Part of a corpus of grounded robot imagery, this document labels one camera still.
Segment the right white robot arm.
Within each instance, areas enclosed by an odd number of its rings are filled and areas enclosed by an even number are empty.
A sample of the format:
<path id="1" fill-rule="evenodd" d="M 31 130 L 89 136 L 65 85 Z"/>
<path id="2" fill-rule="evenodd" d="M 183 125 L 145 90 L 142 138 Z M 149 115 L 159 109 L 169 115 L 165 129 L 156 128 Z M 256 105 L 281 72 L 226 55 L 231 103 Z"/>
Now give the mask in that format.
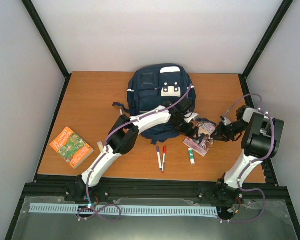
<path id="1" fill-rule="evenodd" d="M 214 141 L 241 141 L 242 152 L 233 167 L 216 182 L 214 198 L 219 203 L 235 201 L 250 173 L 263 161 L 274 157 L 280 146 L 285 122 L 243 105 L 232 122 L 224 114 L 211 134 Z"/>

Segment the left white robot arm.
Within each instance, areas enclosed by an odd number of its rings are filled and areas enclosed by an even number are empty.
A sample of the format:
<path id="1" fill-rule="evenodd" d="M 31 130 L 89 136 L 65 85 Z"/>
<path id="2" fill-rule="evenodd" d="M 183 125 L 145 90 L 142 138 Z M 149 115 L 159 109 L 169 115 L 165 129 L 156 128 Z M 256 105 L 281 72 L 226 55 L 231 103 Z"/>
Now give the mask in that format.
<path id="1" fill-rule="evenodd" d="M 157 108 L 141 115 L 120 116 L 110 130 L 104 148 L 91 166 L 79 175 L 74 184 L 76 195 L 82 201 L 93 198 L 94 188 L 108 168 L 121 156 L 129 153 L 135 146 L 138 136 L 158 125 L 171 123 L 173 129 L 193 137 L 197 128 L 191 123 L 194 116 L 188 117 L 187 112 L 195 106 L 195 101 L 188 98 L 180 99 L 172 104 L 164 102 Z"/>

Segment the pink illustrated paperback book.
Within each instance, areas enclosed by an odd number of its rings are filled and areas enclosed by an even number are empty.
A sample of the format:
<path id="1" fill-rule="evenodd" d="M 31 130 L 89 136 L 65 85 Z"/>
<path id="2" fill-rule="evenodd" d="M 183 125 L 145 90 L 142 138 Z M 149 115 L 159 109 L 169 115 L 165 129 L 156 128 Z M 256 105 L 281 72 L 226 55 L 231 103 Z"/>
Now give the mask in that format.
<path id="1" fill-rule="evenodd" d="M 199 121 L 196 127 L 198 127 L 198 133 L 193 138 L 187 137 L 183 143 L 202 157 L 205 157 L 214 144 L 214 139 L 211 135 L 215 131 L 217 124 L 204 119 Z"/>

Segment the navy blue backpack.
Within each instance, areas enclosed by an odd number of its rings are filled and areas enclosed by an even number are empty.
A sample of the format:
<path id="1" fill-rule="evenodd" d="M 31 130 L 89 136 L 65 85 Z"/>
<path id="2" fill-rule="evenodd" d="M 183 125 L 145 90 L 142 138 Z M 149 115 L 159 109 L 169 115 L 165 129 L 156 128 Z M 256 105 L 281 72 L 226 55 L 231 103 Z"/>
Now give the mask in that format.
<path id="1" fill-rule="evenodd" d="M 114 102 L 113 106 L 122 108 L 133 117 L 152 111 L 164 102 L 174 104 L 185 98 L 195 101 L 193 109 L 187 112 L 193 113 L 196 106 L 196 92 L 189 74 L 180 65 L 163 63 L 137 70 L 128 83 L 128 107 L 119 102 Z M 171 123 L 165 123 L 152 127 L 141 135 L 151 140 L 154 145 L 176 138 L 181 133 L 174 130 Z"/>

